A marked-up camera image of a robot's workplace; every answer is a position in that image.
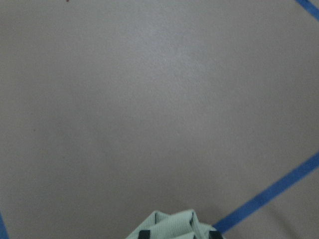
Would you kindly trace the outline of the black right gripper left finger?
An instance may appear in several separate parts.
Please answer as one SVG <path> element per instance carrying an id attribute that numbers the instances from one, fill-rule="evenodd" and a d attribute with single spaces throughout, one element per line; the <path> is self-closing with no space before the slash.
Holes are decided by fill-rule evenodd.
<path id="1" fill-rule="evenodd" d="M 141 230 L 139 231 L 138 239 L 150 239 L 151 231 L 150 230 Z"/>

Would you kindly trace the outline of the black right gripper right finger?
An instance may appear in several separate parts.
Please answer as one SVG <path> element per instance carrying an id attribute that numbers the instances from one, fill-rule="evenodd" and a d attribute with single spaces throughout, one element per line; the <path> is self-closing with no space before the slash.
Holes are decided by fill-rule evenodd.
<path id="1" fill-rule="evenodd" d="M 221 233 L 219 231 L 209 231 L 209 239 L 221 239 Z"/>

